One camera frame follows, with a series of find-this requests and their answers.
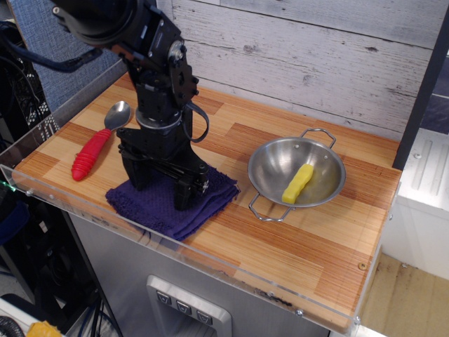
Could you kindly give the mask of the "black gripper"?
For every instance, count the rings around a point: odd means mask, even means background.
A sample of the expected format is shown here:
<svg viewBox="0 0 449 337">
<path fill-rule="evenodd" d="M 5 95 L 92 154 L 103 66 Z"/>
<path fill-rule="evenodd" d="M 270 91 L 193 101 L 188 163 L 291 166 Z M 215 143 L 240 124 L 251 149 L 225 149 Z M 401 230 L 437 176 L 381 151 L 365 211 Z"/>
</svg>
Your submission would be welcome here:
<svg viewBox="0 0 449 337">
<path fill-rule="evenodd" d="M 208 165 L 193 151 L 191 144 L 201 142 L 208 134 L 192 137 L 192 125 L 180 122 L 162 133 L 150 128 L 120 128 L 119 152 L 131 185 L 138 191 L 148 187 L 158 171 L 177 180 L 175 208 L 184 211 L 190 200 L 208 189 Z"/>
</svg>

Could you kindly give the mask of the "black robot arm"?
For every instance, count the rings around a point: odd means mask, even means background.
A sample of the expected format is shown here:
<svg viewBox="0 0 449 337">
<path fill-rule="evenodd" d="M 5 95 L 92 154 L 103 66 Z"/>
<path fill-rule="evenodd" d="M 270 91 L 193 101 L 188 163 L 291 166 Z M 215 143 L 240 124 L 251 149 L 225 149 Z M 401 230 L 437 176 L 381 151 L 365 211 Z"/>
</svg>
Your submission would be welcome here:
<svg viewBox="0 0 449 337">
<path fill-rule="evenodd" d="M 55 1 L 54 15 L 77 39 L 108 49 L 126 64 L 138 97 L 138 129 L 116 134 L 124 168 L 134 188 L 150 184 L 150 171 L 175 180 L 174 205 L 185 210 L 208 186 L 208 165 L 191 144 L 193 114 L 207 114 L 192 102 L 198 79 L 187 63 L 181 31 L 153 1 Z"/>
</svg>

